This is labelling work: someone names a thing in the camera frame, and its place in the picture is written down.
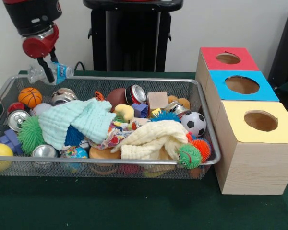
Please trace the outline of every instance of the soccer ball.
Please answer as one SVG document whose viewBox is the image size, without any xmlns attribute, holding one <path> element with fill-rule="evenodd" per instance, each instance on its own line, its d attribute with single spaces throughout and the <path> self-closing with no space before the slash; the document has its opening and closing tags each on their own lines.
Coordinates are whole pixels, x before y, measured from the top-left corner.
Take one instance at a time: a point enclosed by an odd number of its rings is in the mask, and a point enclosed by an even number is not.
<svg viewBox="0 0 288 230">
<path fill-rule="evenodd" d="M 186 113 L 181 118 L 181 124 L 197 138 L 206 131 L 206 120 L 203 115 L 197 112 Z"/>
</svg>

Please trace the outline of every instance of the metal basket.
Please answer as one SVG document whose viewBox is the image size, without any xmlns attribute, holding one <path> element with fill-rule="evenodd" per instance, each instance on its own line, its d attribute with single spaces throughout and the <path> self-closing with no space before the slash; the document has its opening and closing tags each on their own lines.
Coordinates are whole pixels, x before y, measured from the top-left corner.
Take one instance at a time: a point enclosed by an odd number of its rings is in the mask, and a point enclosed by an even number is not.
<svg viewBox="0 0 288 230">
<path fill-rule="evenodd" d="M 212 155 L 198 168 L 186 170 L 176 161 L 159 160 L 98 160 L 69 158 L 34 158 L 25 156 L 0 157 L 0 164 L 11 164 L 0 175 L 7 176 L 68 176 L 68 177 L 134 177 L 134 178 L 177 178 L 201 179 L 212 164 L 220 159 L 220 150 L 211 123 L 203 90 L 195 80 L 183 79 L 147 79 L 147 78 L 115 78 L 115 77 L 74 77 L 60 85 L 49 86 L 41 81 L 30 84 L 27 75 L 10 78 L 0 91 L 0 137 L 7 126 L 6 110 L 11 103 L 17 101 L 19 92 L 26 87 L 34 87 L 44 95 L 44 102 L 50 103 L 51 95 L 59 88 L 72 89 L 79 100 L 88 100 L 95 91 L 107 95 L 116 88 L 126 88 L 138 84 L 146 92 L 167 91 L 168 95 L 187 98 L 191 110 L 204 115 L 207 131 L 204 138 L 210 141 Z"/>
</svg>

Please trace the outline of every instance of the circular hole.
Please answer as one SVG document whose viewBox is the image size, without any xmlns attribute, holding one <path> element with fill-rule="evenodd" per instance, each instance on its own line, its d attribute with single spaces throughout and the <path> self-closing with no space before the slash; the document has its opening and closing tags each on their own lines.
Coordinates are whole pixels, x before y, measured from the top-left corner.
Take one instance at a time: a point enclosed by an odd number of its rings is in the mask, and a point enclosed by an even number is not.
<svg viewBox="0 0 288 230">
<path fill-rule="evenodd" d="M 265 132 L 275 130 L 278 125 L 277 118 L 265 111 L 249 111 L 244 120 L 249 126 Z"/>
<path fill-rule="evenodd" d="M 224 64 L 229 64 L 229 65 L 238 64 L 239 62 L 241 62 L 240 58 L 237 55 L 234 55 L 228 52 L 218 54 L 216 56 L 216 59 L 219 62 L 222 62 Z"/>
<path fill-rule="evenodd" d="M 225 80 L 227 87 L 242 94 L 251 94 L 259 91 L 259 84 L 244 76 L 231 76 Z"/>
</svg>

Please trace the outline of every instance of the white wall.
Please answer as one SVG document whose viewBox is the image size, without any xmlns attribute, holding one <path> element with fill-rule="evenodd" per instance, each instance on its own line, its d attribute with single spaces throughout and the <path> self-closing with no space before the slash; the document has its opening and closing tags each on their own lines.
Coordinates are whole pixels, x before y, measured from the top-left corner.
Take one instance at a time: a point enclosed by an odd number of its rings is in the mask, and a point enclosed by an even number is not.
<svg viewBox="0 0 288 230">
<path fill-rule="evenodd" d="M 81 0 L 60 3 L 59 61 L 70 66 L 82 61 L 92 69 L 92 44 L 87 39 L 90 10 Z M 287 15 L 288 0 L 185 0 L 184 7 L 172 13 L 173 40 L 168 44 L 166 71 L 196 71 L 201 46 L 244 46 L 267 76 Z M 0 86 L 32 63 L 21 46 L 0 0 Z"/>
</svg>

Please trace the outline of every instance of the plastic water bottle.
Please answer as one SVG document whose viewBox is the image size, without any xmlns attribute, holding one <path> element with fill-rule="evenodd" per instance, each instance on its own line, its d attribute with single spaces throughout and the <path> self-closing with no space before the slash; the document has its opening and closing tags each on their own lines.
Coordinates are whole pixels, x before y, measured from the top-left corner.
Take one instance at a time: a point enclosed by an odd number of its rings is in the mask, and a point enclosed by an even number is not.
<svg viewBox="0 0 288 230">
<path fill-rule="evenodd" d="M 35 83 L 36 81 L 41 80 L 48 85 L 58 85 L 65 81 L 65 79 L 71 78 L 74 75 L 73 69 L 69 66 L 56 62 L 48 62 L 47 64 L 53 73 L 54 82 L 49 83 L 43 67 L 41 67 L 38 63 L 35 63 L 31 65 L 30 69 L 28 70 L 30 83 Z"/>
</svg>

